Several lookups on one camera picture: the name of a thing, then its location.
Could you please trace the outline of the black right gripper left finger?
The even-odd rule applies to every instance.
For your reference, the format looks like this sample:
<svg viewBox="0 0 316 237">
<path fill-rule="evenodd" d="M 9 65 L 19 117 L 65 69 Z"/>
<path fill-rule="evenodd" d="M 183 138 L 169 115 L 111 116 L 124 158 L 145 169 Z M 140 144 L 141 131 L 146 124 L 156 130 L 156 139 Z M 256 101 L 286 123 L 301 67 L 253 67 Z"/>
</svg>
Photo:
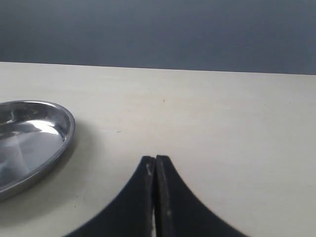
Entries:
<svg viewBox="0 0 316 237">
<path fill-rule="evenodd" d="M 69 237 L 150 237 L 153 220 L 155 158 L 142 157 L 120 193 Z"/>
</svg>

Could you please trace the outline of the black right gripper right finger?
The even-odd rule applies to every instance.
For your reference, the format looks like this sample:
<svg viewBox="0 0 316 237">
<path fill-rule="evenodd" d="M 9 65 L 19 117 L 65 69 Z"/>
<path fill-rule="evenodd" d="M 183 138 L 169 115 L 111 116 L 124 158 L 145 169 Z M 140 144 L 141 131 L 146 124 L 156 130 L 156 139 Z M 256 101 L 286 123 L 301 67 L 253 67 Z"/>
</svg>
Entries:
<svg viewBox="0 0 316 237">
<path fill-rule="evenodd" d="M 168 156 L 156 157 L 157 237 L 244 237 L 188 188 Z"/>
</svg>

